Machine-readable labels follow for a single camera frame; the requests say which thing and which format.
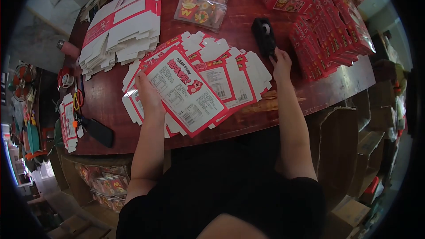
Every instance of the black clothing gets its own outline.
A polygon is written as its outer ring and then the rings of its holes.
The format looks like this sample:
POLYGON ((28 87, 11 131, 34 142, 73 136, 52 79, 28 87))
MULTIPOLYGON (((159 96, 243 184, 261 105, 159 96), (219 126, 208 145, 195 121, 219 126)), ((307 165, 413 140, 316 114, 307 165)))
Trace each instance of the black clothing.
POLYGON ((173 164, 146 196, 124 206, 116 237, 196 238, 221 213, 269 238, 319 237, 326 208, 316 181, 285 179, 243 146, 226 146, 173 164))

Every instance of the person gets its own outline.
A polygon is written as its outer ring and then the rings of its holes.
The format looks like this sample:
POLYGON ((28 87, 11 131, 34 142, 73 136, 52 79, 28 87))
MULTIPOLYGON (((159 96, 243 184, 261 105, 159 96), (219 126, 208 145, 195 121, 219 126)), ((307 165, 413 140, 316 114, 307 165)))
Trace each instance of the person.
POLYGON ((309 132, 290 81, 291 59, 275 49, 280 150, 265 167, 237 143, 172 166, 162 175, 161 98, 136 77, 145 120, 140 130, 117 238, 318 238, 325 198, 311 161, 309 132))

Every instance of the hand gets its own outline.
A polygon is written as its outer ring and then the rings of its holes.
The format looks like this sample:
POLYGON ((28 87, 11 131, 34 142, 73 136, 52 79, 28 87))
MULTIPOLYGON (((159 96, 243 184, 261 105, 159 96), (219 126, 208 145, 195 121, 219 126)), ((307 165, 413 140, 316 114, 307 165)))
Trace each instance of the hand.
POLYGON ((166 111, 162 106, 161 97, 157 93, 156 89, 149 83, 148 78, 145 74, 146 69, 137 73, 135 77, 135 85, 139 91, 139 98, 143 111, 145 112, 145 118, 149 116, 165 115, 166 111))
POLYGON ((273 77, 276 83, 282 81, 291 81, 290 72, 292 61, 287 52, 280 50, 279 48, 274 49, 274 53, 278 61, 274 61, 273 57, 269 57, 270 61, 274 66, 273 77))

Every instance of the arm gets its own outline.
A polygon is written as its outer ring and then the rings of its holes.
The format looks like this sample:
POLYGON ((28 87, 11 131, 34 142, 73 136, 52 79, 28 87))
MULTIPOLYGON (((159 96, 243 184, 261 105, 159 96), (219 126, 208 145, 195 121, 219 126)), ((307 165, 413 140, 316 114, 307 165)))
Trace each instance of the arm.
POLYGON ((128 183, 125 203, 146 195, 155 186, 156 180, 162 175, 164 161, 165 109, 161 98, 144 72, 136 76, 135 83, 145 112, 145 120, 131 164, 131 180, 128 183))
POLYGON ((309 130, 290 79, 292 61, 278 48, 275 54, 278 61, 272 57, 270 61, 274 66, 279 106, 280 158, 276 168, 289 179, 309 177, 317 181, 311 161, 309 130))

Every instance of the cartoon bear illustration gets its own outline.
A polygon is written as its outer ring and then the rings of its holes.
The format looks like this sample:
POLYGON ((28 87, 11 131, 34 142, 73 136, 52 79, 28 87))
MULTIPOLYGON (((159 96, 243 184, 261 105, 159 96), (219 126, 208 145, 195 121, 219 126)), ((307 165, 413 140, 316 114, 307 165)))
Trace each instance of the cartoon bear illustration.
POLYGON ((192 85, 188 85, 187 86, 187 92, 189 94, 194 94, 195 92, 199 91, 202 87, 203 83, 198 81, 198 80, 194 80, 192 85))

